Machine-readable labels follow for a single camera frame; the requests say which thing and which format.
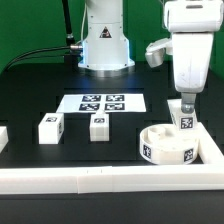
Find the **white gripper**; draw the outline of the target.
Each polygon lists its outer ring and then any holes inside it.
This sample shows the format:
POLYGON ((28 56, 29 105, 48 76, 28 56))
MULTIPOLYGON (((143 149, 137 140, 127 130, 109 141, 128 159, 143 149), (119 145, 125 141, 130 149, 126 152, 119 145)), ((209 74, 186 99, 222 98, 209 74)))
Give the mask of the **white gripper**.
POLYGON ((150 43, 145 57, 151 68, 163 63, 164 54, 173 56, 174 83, 181 92, 181 111, 192 114, 196 93, 207 79, 214 33, 223 22, 223 0, 172 0, 163 8, 169 38, 150 43))

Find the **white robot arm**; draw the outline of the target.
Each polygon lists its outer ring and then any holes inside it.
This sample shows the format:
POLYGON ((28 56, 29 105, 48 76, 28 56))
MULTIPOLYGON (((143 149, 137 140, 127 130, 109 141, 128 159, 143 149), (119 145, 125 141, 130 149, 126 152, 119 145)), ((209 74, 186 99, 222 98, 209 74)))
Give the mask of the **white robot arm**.
MULTIPOLYGON (((123 0, 85 0, 88 34, 81 40, 81 68, 95 71, 132 66, 129 41, 123 34, 123 0)), ((163 24, 170 36, 146 48, 151 67, 173 57, 174 84, 181 93, 181 110, 191 114, 196 95, 203 91, 214 33, 224 20, 224 0, 168 0, 163 4, 163 24)))

